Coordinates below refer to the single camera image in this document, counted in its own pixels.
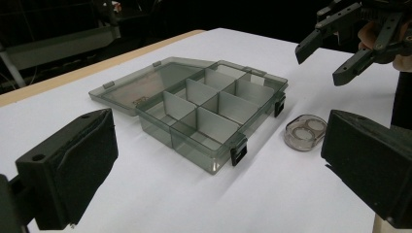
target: white tabletop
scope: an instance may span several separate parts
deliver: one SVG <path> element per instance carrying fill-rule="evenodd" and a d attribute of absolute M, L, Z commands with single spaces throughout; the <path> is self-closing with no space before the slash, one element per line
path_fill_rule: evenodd
<path fill-rule="evenodd" d="M 119 158 L 80 223 L 63 232 L 372 232 L 375 214 L 325 166 L 321 146 L 292 150 L 283 133 L 294 118 L 327 120 L 331 109 L 389 126 L 398 72 L 391 64 L 373 64 L 352 82 L 334 86 L 332 73 L 351 54 L 319 49 L 298 65 L 295 47 L 219 28 L 4 106 L 0 173 L 10 180 L 20 156 L 74 118 L 107 108 L 88 96 L 103 83 L 169 56 L 226 60 L 289 81 L 285 109 L 249 139 L 245 158 L 212 176 L 143 132 L 139 117 L 114 110 Z M 34 220 L 29 230 L 39 231 Z"/>

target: transparent lid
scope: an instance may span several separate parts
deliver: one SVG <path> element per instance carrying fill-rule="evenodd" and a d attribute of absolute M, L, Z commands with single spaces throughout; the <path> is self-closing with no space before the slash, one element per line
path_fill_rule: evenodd
<path fill-rule="evenodd" d="M 136 106 L 214 62 L 169 57 L 116 81 L 105 83 L 88 94 L 130 116 L 137 116 Z"/>

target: plastic organizer box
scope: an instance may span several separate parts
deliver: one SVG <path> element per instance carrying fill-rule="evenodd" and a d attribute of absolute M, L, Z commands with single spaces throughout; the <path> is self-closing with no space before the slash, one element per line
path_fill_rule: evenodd
<path fill-rule="evenodd" d="M 248 138 L 284 107 L 286 79 L 227 61 L 169 57 L 89 92 L 164 145 L 216 174 L 247 153 Z"/>

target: black latch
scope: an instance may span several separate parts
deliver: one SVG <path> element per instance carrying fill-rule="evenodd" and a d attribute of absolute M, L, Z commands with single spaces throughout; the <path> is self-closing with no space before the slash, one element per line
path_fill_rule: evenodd
<path fill-rule="evenodd" d="M 248 139 L 245 135 L 241 134 L 239 137 L 242 137 L 238 143 L 230 150 L 230 156 L 232 160 L 232 165 L 236 166 L 240 160 L 245 156 L 248 152 L 248 148 L 246 147 L 246 143 Z"/>
<path fill-rule="evenodd" d="M 280 98 L 278 100 L 276 100 L 275 102 L 275 117 L 277 117 L 279 115 L 279 113 L 282 112 L 282 110 L 285 107 L 285 93 L 280 93 Z"/>

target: small round container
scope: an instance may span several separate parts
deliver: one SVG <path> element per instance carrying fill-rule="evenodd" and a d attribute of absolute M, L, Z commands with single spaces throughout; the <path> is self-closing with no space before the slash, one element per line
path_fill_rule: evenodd
<path fill-rule="evenodd" d="M 326 122 L 320 117 L 302 115 L 291 121 L 285 130 L 285 143 L 300 151 L 314 148 L 325 136 Z"/>

